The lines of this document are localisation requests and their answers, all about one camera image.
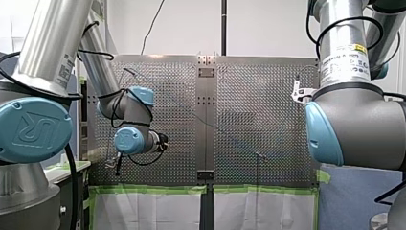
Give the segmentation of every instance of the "pegboard wall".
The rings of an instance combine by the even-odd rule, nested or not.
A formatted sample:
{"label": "pegboard wall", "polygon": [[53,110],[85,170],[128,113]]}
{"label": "pegboard wall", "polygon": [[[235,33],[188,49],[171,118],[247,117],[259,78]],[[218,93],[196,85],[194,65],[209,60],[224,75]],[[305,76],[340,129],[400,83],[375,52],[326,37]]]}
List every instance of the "pegboard wall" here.
{"label": "pegboard wall", "polygon": [[[88,82],[91,184],[196,185],[197,172],[205,171],[214,172],[214,184],[315,185],[317,166],[306,146],[304,106],[290,98],[295,76],[304,66],[315,65],[315,59],[212,58],[210,65],[195,56],[115,58],[121,87],[154,90],[151,128],[169,137],[169,149],[158,162],[140,167],[124,158],[121,176],[105,167],[117,155],[115,130],[96,111]],[[137,76],[125,67],[135,69]],[[316,75],[303,72],[301,87],[313,87]],[[145,163],[156,156],[133,159]]]}

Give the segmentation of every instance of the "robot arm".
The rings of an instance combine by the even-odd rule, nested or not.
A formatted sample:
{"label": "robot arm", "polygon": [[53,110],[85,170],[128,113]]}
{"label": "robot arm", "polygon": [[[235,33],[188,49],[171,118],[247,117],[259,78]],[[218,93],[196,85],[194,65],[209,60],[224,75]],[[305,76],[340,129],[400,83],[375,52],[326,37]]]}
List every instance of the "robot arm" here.
{"label": "robot arm", "polygon": [[[87,25],[96,18],[88,16]],[[80,48],[105,52],[97,27],[89,29],[81,40]],[[116,149],[123,154],[163,151],[168,137],[149,129],[152,121],[153,91],[132,86],[125,91],[120,88],[110,60],[103,56],[80,54],[84,66],[100,101],[98,111],[108,119],[124,120],[114,138]]]}
{"label": "robot arm", "polygon": [[[324,31],[336,21],[362,16],[368,4],[368,0],[317,0],[312,12]],[[374,18],[384,26],[373,49],[367,48],[379,37],[375,25],[365,36],[359,19],[329,28],[321,39],[321,88],[305,107],[309,150],[319,162],[406,170],[405,103],[386,102],[383,91],[371,84],[383,68],[405,5],[404,0],[373,4],[379,11]]]}
{"label": "robot arm", "polygon": [[[39,1],[14,73],[0,80],[0,124],[7,124],[0,132],[0,161],[40,162],[68,144],[72,121],[67,109],[78,97],[66,88],[78,47],[81,42],[85,50],[104,51],[96,28],[82,37],[86,22],[93,22],[88,16],[92,2]],[[100,98],[100,113],[124,120],[115,135],[116,149],[123,154],[165,150],[168,137],[149,129],[152,90],[133,86],[123,91],[105,57],[81,57]]]}
{"label": "robot arm", "polygon": [[[384,28],[381,42],[368,51],[370,60],[371,79],[382,79],[388,72],[388,64],[385,63],[392,44],[406,16],[405,1],[386,0],[376,1],[372,4],[373,16]],[[374,25],[370,25],[367,32],[367,45],[372,45],[379,38],[379,31]]]}

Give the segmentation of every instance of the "sticker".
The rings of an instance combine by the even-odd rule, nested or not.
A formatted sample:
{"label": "sticker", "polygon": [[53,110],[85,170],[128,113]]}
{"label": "sticker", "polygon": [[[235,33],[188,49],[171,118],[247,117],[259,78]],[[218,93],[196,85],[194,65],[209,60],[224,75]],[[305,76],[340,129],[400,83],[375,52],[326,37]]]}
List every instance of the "sticker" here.
{"label": "sticker", "polygon": [[321,84],[328,81],[369,81],[370,66],[364,46],[339,47],[322,61]]}
{"label": "sticker", "polygon": [[347,45],[347,46],[339,46],[336,49],[337,51],[359,51],[364,54],[367,54],[367,48],[365,48],[363,45],[359,44],[352,44],[352,45]]}
{"label": "sticker", "polygon": [[63,88],[66,88],[68,86],[68,81],[71,78],[71,72],[74,66],[74,59],[65,54],[62,62],[60,63],[59,73],[56,76],[56,83]]}

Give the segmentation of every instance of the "blue fabric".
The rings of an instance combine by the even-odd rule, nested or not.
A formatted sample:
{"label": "blue fabric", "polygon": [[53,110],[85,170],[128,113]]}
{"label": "blue fabric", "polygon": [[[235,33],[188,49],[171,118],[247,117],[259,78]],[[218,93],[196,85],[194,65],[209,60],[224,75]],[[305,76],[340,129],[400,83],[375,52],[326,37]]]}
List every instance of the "blue fabric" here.
{"label": "blue fabric", "polygon": [[401,172],[325,167],[331,175],[320,185],[319,230],[369,230],[370,218],[389,211],[373,200],[400,183]]}
{"label": "blue fabric", "polygon": [[343,152],[323,109],[314,102],[305,106],[307,143],[311,156],[321,163],[342,166]]}
{"label": "blue fabric", "polygon": [[72,135],[72,119],[54,101],[27,97],[0,107],[0,159],[40,162],[57,155]]}

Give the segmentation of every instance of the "metal frame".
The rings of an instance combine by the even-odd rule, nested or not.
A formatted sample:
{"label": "metal frame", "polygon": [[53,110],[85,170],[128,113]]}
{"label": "metal frame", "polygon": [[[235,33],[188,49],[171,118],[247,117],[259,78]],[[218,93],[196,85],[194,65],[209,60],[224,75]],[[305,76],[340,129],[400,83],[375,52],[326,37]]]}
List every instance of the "metal frame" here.
{"label": "metal frame", "polygon": [[[123,163],[123,173],[122,175],[125,176],[126,173],[132,173],[131,179],[126,179],[122,181],[121,179],[117,178],[115,174],[115,170],[105,169],[104,168],[104,161],[106,160],[105,154],[102,151],[105,151],[105,147],[98,146],[97,135],[95,133],[98,130],[98,116],[94,116],[93,114],[97,114],[96,112],[96,104],[97,98],[93,87],[88,83],[88,149],[89,149],[89,159],[94,162],[94,170],[93,175],[91,173],[90,181],[95,181],[95,174],[97,176],[104,178],[104,180],[97,179],[96,183],[94,184],[115,184],[120,182],[125,183],[142,183],[142,184],[151,184],[151,185],[161,185],[161,186],[174,186],[174,185],[196,185],[196,184],[204,184],[208,185],[212,188],[213,184],[221,184],[224,181],[216,181],[216,174],[218,170],[215,165],[215,134],[217,129],[217,107],[218,107],[218,66],[223,63],[230,63],[230,64],[241,64],[241,65],[285,65],[285,66],[293,66],[294,70],[299,70],[303,68],[305,65],[316,65],[317,60],[314,58],[290,58],[290,57],[214,57],[214,56],[132,56],[132,55],[122,55],[116,56],[113,66],[115,66],[115,72],[117,78],[121,77],[120,66],[129,65],[129,66],[143,66],[143,65],[153,65],[155,68],[154,71],[158,71],[157,69],[161,68],[160,64],[168,65],[169,67],[173,67],[171,69],[173,71],[174,78],[179,75],[177,73],[176,68],[182,68],[182,66],[187,63],[188,68],[192,68],[194,72],[188,72],[189,78],[194,79],[194,99],[187,99],[188,102],[192,102],[191,104],[194,111],[192,111],[194,116],[194,155],[192,158],[194,159],[193,166],[186,166],[194,169],[194,174],[188,174],[189,179],[176,181],[176,178],[173,178],[171,181],[158,181],[154,180],[153,176],[157,175],[157,173],[152,172],[150,168],[143,168],[137,169],[135,166],[130,165],[128,162]],[[313,73],[312,76],[306,74],[307,78],[313,78],[313,82],[311,85],[304,85],[310,87],[317,87],[318,86],[318,79],[316,78],[317,74]],[[292,89],[288,89],[286,92],[287,94],[291,93]],[[160,106],[162,103],[162,98],[157,96],[157,106]],[[169,149],[171,148],[170,145],[171,137],[169,136]],[[149,156],[140,155],[138,157],[145,157],[149,159]],[[163,159],[160,161],[170,161],[169,158],[166,157],[173,157],[173,156],[163,156]],[[181,169],[177,169],[176,165],[168,165],[168,173],[172,173],[175,171],[179,171]],[[318,169],[318,164],[311,162],[312,169]],[[140,176],[140,171],[149,171],[147,174],[149,178],[143,178],[139,180],[135,178],[136,176]],[[266,173],[267,168],[265,166],[261,166],[259,168],[259,174]],[[267,185],[280,185],[280,186],[288,186],[288,187],[316,187],[317,186],[317,179],[316,179],[316,172],[314,171],[312,174],[312,178],[308,181],[265,181],[261,184]],[[243,183],[251,183],[254,184],[256,182],[255,179],[251,181],[244,181]],[[236,182],[229,181],[226,184],[235,184]]]}

